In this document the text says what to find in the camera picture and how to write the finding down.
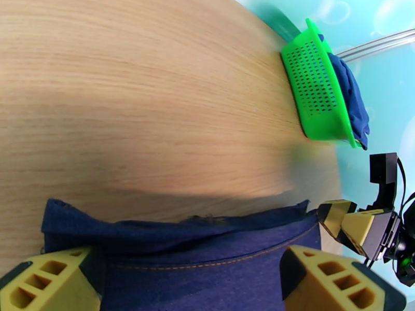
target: fabric seam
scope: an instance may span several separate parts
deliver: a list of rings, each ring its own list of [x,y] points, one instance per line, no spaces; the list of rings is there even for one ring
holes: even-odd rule
[[[203,268],[203,267],[214,267],[214,266],[222,266],[222,265],[229,265],[229,264],[235,264],[235,263],[239,263],[239,262],[243,262],[243,261],[247,261],[271,252],[274,252],[280,248],[282,248],[283,246],[286,246],[300,238],[302,238],[303,236],[307,235],[308,233],[310,233],[311,230],[313,230],[316,226],[318,225],[318,223],[314,224],[311,228],[309,228],[308,230],[304,231],[303,233],[301,233],[300,235],[297,235],[296,237],[290,239],[289,241],[286,241],[282,244],[276,245],[268,250],[264,250],[258,253],[255,253],[253,255],[249,255],[246,257],[242,257],[239,259],[234,259],[234,260],[230,260],[230,261],[225,261],[225,262],[219,262],[219,263],[205,263],[205,264],[195,264],[195,265],[188,265],[188,266],[169,266],[169,267],[147,267],[147,266],[134,266],[134,265],[124,265],[124,264],[110,264],[110,267],[112,268],[121,268],[121,269],[125,269],[125,270],[141,270],[141,271],[172,271],[172,270],[190,270],[190,269],[195,269],[195,268]]]

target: green plastic basket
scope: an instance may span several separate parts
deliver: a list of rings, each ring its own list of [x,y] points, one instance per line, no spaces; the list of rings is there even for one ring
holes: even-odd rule
[[[321,41],[317,26],[306,19],[308,29],[281,51],[302,128],[312,140],[356,142],[340,84],[328,57],[326,40]]]

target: denim fabric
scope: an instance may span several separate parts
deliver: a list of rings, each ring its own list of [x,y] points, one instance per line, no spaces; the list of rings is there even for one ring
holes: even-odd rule
[[[103,311],[276,311],[284,310],[279,261],[286,247],[321,246],[307,203],[245,217],[106,223],[49,200],[42,231],[46,252],[104,250]]]

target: orange stitching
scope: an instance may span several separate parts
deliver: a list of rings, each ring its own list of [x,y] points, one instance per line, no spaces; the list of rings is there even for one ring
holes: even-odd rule
[[[318,223],[316,223],[314,226],[312,226],[311,228],[309,228],[308,230],[304,231],[303,233],[301,233],[300,235],[296,236],[295,238],[292,238],[290,241],[287,241],[283,244],[277,245],[271,249],[268,249],[266,251],[263,252],[259,252],[256,254],[253,254],[251,256],[247,256],[244,258],[240,258],[240,259],[236,259],[236,260],[232,260],[232,261],[227,261],[227,262],[221,262],[221,263],[206,263],[206,264],[199,264],[199,265],[190,265],[190,266],[172,266],[172,267],[143,267],[143,266],[131,266],[131,265],[122,265],[122,264],[111,264],[110,267],[113,268],[124,268],[124,269],[133,269],[133,270],[142,270],[142,271],[171,271],[171,270],[190,270],[193,268],[201,268],[201,267],[213,267],[213,266],[221,266],[221,265],[228,265],[228,264],[233,264],[233,263],[239,263],[239,262],[243,262],[243,261],[247,261],[250,259],[253,259],[255,257],[264,255],[264,254],[268,254],[271,252],[274,252],[280,248],[282,248],[283,246],[286,246],[289,243],[294,242],[295,240],[300,239],[301,237],[307,235],[311,230],[313,230],[315,228],[315,226],[318,225]]]

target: blue background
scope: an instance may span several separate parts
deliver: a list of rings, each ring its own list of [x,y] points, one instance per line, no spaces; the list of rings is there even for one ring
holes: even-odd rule
[[[415,28],[415,0],[237,0],[261,18],[259,3],[275,6],[301,30],[311,18],[334,53]],[[408,44],[350,65],[370,115],[369,150],[337,148],[343,198],[365,207],[378,189],[369,183],[369,155],[398,152],[407,174],[407,192],[415,191],[415,44]],[[397,201],[402,198],[399,184]],[[344,254],[355,256],[344,250]],[[415,288],[402,286],[391,264],[374,270],[415,300]]]

